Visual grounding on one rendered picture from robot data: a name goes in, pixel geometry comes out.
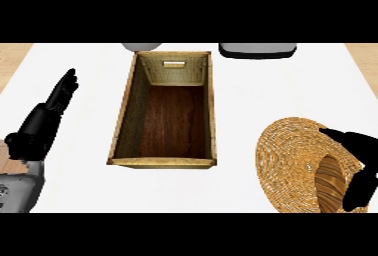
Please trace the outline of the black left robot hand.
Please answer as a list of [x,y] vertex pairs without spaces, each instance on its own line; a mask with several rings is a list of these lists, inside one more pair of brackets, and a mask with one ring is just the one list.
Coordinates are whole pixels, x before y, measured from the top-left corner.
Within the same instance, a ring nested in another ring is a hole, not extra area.
[[48,101],[37,104],[20,130],[5,138],[12,160],[42,161],[46,158],[55,141],[62,115],[77,89],[76,69],[71,68],[52,90]]

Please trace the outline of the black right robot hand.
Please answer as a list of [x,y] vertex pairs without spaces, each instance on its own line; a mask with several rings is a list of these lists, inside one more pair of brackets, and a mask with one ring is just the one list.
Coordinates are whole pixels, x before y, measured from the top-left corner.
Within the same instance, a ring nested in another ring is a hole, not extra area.
[[319,132],[343,145],[365,165],[353,175],[343,198],[343,209],[350,212],[358,207],[368,206],[378,189],[378,139],[361,133],[342,132],[330,128],[321,128]]

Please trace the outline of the brown croissant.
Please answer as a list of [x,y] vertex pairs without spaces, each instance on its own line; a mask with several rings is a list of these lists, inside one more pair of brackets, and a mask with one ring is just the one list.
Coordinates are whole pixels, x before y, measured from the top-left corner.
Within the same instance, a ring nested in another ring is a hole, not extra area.
[[346,178],[337,159],[327,155],[315,173],[315,187],[322,213],[336,213],[343,208]]

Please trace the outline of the rectangular wicker basket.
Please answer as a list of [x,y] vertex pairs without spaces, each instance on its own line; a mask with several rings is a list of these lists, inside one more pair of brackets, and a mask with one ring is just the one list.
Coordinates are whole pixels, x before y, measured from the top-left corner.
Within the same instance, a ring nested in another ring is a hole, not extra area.
[[217,165],[209,51],[133,55],[108,163],[145,169]]

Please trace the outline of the grey rounded appliance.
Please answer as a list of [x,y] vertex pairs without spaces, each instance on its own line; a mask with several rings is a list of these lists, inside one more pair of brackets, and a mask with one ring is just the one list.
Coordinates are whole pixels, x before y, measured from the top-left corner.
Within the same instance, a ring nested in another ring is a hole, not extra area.
[[157,49],[160,43],[123,43],[123,46],[129,51],[139,52]]

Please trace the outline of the grey and black appliance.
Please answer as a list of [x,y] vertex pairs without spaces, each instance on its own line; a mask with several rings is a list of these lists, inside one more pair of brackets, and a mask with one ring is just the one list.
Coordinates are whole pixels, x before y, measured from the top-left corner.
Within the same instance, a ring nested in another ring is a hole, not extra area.
[[296,43],[220,43],[219,51],[226,58],[281,59],[290,58],[297,50]]

